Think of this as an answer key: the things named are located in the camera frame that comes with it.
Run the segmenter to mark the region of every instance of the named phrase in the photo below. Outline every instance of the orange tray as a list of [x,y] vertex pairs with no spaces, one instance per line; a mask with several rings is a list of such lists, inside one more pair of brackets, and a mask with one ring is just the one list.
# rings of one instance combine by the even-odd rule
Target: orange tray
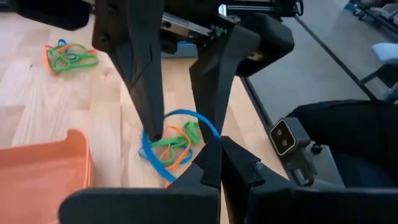
[[59,142],[0,149],[0,222],[56,224],[62,200],[92,183],[90,150],[79,130]]

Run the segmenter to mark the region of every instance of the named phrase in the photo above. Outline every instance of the tangled rubber bands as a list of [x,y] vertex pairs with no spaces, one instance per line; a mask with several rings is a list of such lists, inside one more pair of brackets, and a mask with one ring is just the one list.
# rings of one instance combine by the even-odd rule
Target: tangled rubber bands
[[[163,163],[164,166],[167,166],[166,169],[174,169],[178,165],[182,165],[187,163],[190,159],[192,159],[193,151],[190,149],[192,144],[196,144],[199,141],[199,137],[197,136],[197,122],[187,122],[183,127],[183,131],[176,126],[166,126],[165,128],[165,139],[157,142],[152,142],[150,144],[151,149],[156,149],[161,146],[167,146],[167,149],[160,155],[159,160]],[[169,138],[170,133],[169,129],[173,129],[180,134],[180,136]],[[184,157],[179,163],[177,163],[175,159],[175,150],[177,148],[184,148],[188,150],[188,155]],[[139,155],[145,159],[146,156],[144,154],[143,148],[139,150]],[[168,159],[164,159],[165,155],[169,154]]]
[[48,71],[58,73],[95,66],[98,57],[95,50],[87,50],[81,44],[67,44],[60,39],[56,47],[44,46],[43,61]]
[[[211,132],[213,133],[214,136],[216,136],[217,138],[220,138],[220,134],[218,133],[217,129],[213,126],[213,124],[207,118],[205,118],[204,116],[202,116],[194,111],[175,110],[175,111],[172,111],[172,112],[168,113],[167,115],[165,115],[165,118],[168,116],[176,115],[176,114],[186,114],[186,115],[190,115],[190,116],[198,118],[200,121],[204,122],[205,124],[207,124],[209,126],[209,128],[211,129]],[[156,157],[156,155],[154,154],[154,152],[152,151],[152,148],[151,148],[152,143],[149,141],[148,135],[145,132],[142,132],[142,139],[141,139],[142,150],[144,151],[145,158],[149,160],[149,162],[152,164],[152,166],[158,172],[158,174],[161,177],[163,177],[166,181],[172,183],[176,180],[176,178],[169,172],[169,170],[173,169],[173,168],[177,167],[179,164],[181,164],[181,162],[183,161],[185,156],[189,153],[189,147],[190,147],[189,140],[188,140],[188,146],[185,148],[185,150],[182,152],[182,154],[178,157],[178,159],[176,159],[174,161],[174,163],[171,166],[168,166],[168,167],[165,167],[163,162],[161,160],[159,160]]]

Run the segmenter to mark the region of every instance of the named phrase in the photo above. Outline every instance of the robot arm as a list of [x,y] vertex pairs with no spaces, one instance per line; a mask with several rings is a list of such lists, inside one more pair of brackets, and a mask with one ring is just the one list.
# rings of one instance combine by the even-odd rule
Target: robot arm
[[[294,16],[296,0],[9,0],[18,14],[67,30],[87,25],[93,3],[93,47],[111,58],[151,141],[163,132],[161,52],[175,53],[182,40],[197,46],[190,68],[195,106],[221,132],[233,77],[249,77],[294,47],[290,29],[277,19]],[[238,24],[218,13],[221,3],[248,16]],[[209,140],[210,131],[200,128]]]

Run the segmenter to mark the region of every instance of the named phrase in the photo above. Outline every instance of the gray floor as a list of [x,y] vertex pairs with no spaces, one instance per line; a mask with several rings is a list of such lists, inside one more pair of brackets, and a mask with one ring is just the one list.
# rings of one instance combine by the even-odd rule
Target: gray floor
[[[371,46],[392,40],[344,10],[347,2],[306,0],[302,20],[358,78],[363,78],[380,66]],[[299,105],[368,99],[295,19],[284,19],[284,24],[294,34],[294,51],[250,78],[272,122]],[[378,98],[387,90],[379,80],[367,87]]]

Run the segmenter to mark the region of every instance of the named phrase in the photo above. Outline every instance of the wooden table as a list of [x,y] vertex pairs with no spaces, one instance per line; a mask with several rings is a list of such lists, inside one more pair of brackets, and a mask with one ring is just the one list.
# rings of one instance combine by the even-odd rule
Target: wooden table
[[[165,182],[138,156],[142,125],[112,62],[99,53],[95,68],[46,71],[41,53],[59,38],[91,47],[93,18],[84,29],[68,32],[0,13],[0,147],[63,139],[69,128],[84,131],[90,142],[95,185],[163,187]],[[194,59],[162,61],[165,112],[195,110],[188,68]],[[166,124],[182,126],[188,116],[172,116]],[[261,161],[286,177],[240,79],[233,82],[223,135],[230,136]],[[193,147],[195,155],[203,143]],[[188,166],[172,172],[180,175]],[[221,222],[227,223],[223,203]]]

